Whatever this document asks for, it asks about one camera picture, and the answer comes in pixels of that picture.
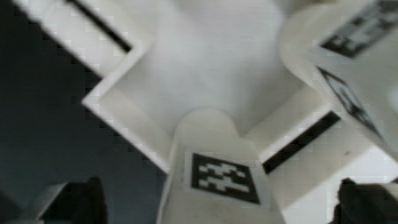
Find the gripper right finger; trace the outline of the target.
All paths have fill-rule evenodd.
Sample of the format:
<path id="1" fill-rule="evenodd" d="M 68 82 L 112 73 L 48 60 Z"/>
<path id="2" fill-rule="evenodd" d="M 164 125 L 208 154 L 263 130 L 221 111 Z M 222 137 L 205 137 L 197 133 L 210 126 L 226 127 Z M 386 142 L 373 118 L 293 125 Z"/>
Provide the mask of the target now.
<path id="1" fill-rule="evenodd" d="M 398 224 L 398 178 L 389 183 L 341 180 L 329 224 Z"/>

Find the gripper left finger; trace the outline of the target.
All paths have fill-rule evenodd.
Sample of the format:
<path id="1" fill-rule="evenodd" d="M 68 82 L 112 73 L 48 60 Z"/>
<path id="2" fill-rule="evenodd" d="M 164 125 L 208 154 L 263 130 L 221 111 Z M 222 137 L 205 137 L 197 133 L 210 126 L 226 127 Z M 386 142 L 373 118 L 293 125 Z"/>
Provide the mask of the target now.
<path id="1" fill-rule="evenodd" d="M 102 179 L 50 185 L 4 224 L 109 224 Z"/>

